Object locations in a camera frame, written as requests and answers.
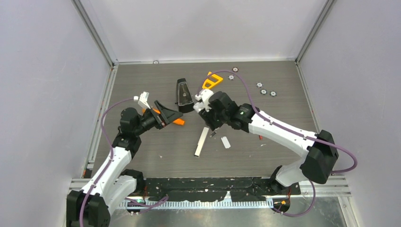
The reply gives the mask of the white battery cover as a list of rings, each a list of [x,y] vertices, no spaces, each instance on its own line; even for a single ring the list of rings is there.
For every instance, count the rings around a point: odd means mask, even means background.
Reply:
[[[229,148],[231,147],[231,144],[230,144],[230,142],[228,141],[228,139],[227,139],[226,136],[221,137],[221,141],[222,141],[223,146],[224,146],[225,149],[229,149]]]

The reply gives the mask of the long white box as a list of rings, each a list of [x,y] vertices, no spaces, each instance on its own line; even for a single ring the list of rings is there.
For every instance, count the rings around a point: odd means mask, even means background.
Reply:
[[[203,130],[202,130],[202,133],[200,135],[200,138],[198,140],[196,150],[194,152],[194,156],[195,157],[199,157],[200,156],[201,150],[202,150],[203,145],[205,143],[205,140],[206,140],[206,138],[208,136],[208,132],[209,132],[209,128],[208,127],[204,127]]]

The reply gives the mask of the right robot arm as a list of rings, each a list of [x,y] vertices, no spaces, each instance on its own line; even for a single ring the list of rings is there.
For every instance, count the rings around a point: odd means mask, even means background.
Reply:
[[[251,104],[237,105],[226,93],[204,89],[195,95],[194,110],[211,130],[227,124],[234,130],[266,137],[295,152],[300,159],[278,166],[269,178],[270,189],[282,194],[291,185],[304,180],[325,184],[338,160],[332,135],[305,131],[281,122]]]

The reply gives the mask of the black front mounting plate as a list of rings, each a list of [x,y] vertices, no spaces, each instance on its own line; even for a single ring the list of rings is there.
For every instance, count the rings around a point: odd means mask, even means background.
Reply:
[[[263,177],[197,177],[197,178],[147,178],[140,180],[136,195],[159,201],[214,202],[222,201],[227,194],[232,201],[262,201],[266,196],[300,195],[298,183],[276,192],[268,178]]]

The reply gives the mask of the black metronome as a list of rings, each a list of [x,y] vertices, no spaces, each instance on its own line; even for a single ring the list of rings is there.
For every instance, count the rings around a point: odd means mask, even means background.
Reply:
[[[185,78],[177,80],[176,83],[176,105],[181,113],[193,111],[194,101],[189,91],[189,86]]]

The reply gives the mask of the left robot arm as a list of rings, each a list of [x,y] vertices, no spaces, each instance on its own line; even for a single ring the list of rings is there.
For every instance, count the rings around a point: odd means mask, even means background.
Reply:
[[[111,216],[125,198],[145,190],[143,173],[127,169],[141,145],[140,136],[152,128],[163,129],[183,113],[155,101],[156,110],[122,110],[114,140],[108,140],[109,155],[95,175],[79,190],[72,190],[66,201],[66,226],[108,227]]]

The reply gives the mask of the yellow triangle bracket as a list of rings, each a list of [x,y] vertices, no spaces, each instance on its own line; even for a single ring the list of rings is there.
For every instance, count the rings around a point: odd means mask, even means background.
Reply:
[[[212,89],[223,82],[223,78],[212,72],[208,72],[208,77],[204,80],[202,84],[202,89]]]

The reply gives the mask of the orange toy microphone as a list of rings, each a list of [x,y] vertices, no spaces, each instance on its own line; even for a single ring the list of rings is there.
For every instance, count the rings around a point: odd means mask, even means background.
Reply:
[[[152,111],[143,109],[140,119],[143,122],[150,122],[150,125],[155,128],[161,129],[171,123],[183,126],[185,121],[181,118],[182,116],[183,114],[181,112],[172,109],[162,108],[160,111],[156,108],[152,108]]]

